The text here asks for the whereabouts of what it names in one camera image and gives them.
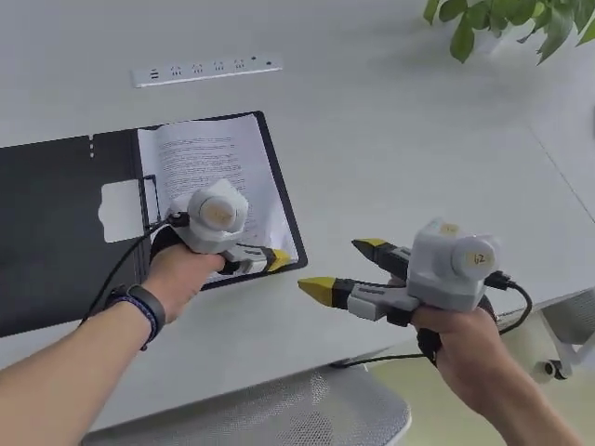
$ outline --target green leaf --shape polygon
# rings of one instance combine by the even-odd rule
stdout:
[[[544,28],[546,25],[549,24],[551,21],[551,7],[547,7],[541,14],[539,14],[535,19],[535,25],[533,26],[533,30],[525,35],[522,39],[517,40],[520,44],[524,44],[529,37],[535,34],[540,29]]]
[[[546,6],[542,2],[537,2],[535,4],[535,9],[533,11],[533,15],[531,16],[533,19],[539,17],[543,11],[546,10]]]
[[[431,25],[434,22],[434,16],[438,10],[440,0],[428,0],[426,8],[424,9],[424,19]]]
[[[453,39],[450,41],[450,54],[459,62],[465,63],[473,50],[473,45],[475,45],[475,34],[467,16],[464,15],[461,17],[461,21],[453,34]]]
[[[498,16],[494,12],[490,14],[490,31],[496,38],[500,38],[502,30],[505,30],[509,26],[509,22],[506,18]]]
[[[547,37],[538,49],[541,54],[539,63],[551,56],[568,38],[573,28],[573,8],[570,5],[557,5],[551,10],[551,21],[548,24]]]
[[[456,19],[467,10],[467,0],[446,0],[440,7],[438,17],[441,21]]]
[[[516,7],[509,13],[510,23],[515,26],[526,23],[533,16],[536,10],[536,4],[537,0],[517,0]]]
[[[587,30],[576,46],[583,45],[593,39],[595,39],[595,19],[588,25]]]
[[[520,0],[492,0],[491,13],[499,17],[507,17]]]
[[[595,10],[595,0],[575,0],[575,25],[579,34],[583,32]]]
[[[490,7],[485,2],[476,3],[467,10],[467,19],[474,30],[484,30],[490,25]]]

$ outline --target chair backrest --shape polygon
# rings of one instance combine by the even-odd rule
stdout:
[[[82,444],[384,446],[410,422],[407,403],[363,368],[324,367],[110,427]]]
[[[595,292],[592,290],[543,308],[544,317],[564,344],[582,346],[595,333]]]

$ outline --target hand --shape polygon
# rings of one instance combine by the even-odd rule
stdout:
[[[198,294],[211,273],[221,270],[224,264],[222,256],[195,254],[186,245],[176,244],[154,257],[142,287],[159,299],[166,322],[170,323]]]
[[[486,416],[510,380],[528,378],[509,355],[492,317],[483,309],[469,313],[419,308],[412,323],[440,335],[437,366],[446,384],[473,411]]]

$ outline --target black folder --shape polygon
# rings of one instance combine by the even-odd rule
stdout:
[[[303,268],[308,258],[264,114],[209,119],[247,114],[258,120],[298,253],[297,263],[273,274]],[[94,135],[92,149],[90,142],[83,136],[0,149],[0,336],[75,321],[88,311],[107,274],[133,242],[104,241],[98,217],[104,184],[138,179],[143,222],[147,227],[151,223],[137,129]],[[141,244],[111,286],[141,282],[150,250],[149,241]],[[232,277],[205,289],[267,274]]]

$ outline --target white power strip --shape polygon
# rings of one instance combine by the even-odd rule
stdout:
[[[174,63],[162,67],[132,70],[131,74],[132,84],[136,88],[141,88],[257,72],[278,72],[282,69],[283,63],[280,58],[257,55],[207,62]]]

